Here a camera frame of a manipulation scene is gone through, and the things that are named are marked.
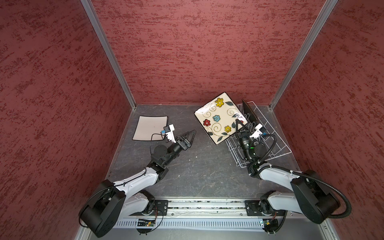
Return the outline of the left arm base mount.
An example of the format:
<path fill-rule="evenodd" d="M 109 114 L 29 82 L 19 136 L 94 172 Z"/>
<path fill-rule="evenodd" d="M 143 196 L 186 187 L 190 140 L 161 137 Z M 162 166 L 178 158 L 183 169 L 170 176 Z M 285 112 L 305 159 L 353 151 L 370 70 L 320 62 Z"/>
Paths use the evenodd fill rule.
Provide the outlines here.
<path fill-rule="evenodd" d="M 150 200 L 147 206 L 144 208 L 140 215 L 142 216 L 156 216 L 158 213 L 167 214 L 168 200 Z"/>

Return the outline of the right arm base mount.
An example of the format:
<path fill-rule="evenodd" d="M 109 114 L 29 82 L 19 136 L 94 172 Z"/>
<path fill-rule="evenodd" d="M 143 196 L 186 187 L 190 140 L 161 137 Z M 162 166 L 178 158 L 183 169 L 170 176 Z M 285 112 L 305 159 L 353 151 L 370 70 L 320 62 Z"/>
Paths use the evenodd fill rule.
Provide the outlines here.
<path fill-rule="evenodd" d="M 247 216 L 266 216 L 266 217 L 282 217 L 284 212 L 282 210 L 275 210 L 268 203 L 267 200 L 246 200 L 245 209 Z"/>

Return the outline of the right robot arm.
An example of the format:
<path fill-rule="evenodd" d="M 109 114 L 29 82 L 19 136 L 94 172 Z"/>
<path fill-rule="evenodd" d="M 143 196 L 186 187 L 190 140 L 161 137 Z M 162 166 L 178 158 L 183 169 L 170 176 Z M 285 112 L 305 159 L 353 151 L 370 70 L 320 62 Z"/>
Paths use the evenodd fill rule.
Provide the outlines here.
<path fill-rule="evenodd" d="M 289 190 L 269 191 L 260 198 L 260 209 L 265 215 L 277 211 L 302 214 L 315 224 L 324 220 L 347 217 L 352 206 L 347 197 L 332 185 L 320 179 L 316 172 L 297 172 L 272 165 L 267 157 L 277 144 L 273 134 L 251 132 L 241 120 L 234 122 L 235 138 L 243 152 L 250 177 L 273 182 Z"/>

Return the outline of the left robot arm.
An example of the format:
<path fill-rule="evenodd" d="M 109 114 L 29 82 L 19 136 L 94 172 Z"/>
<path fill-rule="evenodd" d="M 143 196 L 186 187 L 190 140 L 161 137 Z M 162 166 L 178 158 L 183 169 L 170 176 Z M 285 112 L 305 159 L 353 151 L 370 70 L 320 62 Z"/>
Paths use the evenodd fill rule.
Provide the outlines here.
<path fill-rule="evenodd" d="M 156 146 L 151 152 L 149 164 L 139 173 L 116 182 L 101 182 L 79 212 L 80 226 L 101 238 L 118 221 L 132 214 L 164 216 L 165 213 L 156 205 L 156 198 L 146 188 L 166 176 L 169 171 L 167 166 L 182 151 L 192 147 L 195 135 L 195 130 L 188 131 L 171 138 L 169 147 Z"/>

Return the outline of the floral square plate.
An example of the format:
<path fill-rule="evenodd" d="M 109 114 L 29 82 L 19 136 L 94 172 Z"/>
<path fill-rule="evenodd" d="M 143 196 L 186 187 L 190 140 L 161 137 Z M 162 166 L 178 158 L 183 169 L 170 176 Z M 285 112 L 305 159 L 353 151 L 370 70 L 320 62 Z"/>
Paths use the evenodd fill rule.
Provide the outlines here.
<path fill-rule="evenodd" d="M 248 121 L 236 104 L 222 93 L 194 113 L 206 134 L 215 145 L 219 145 L 236 132 L 236 119 L 241 120 L 244 126 Z"/>

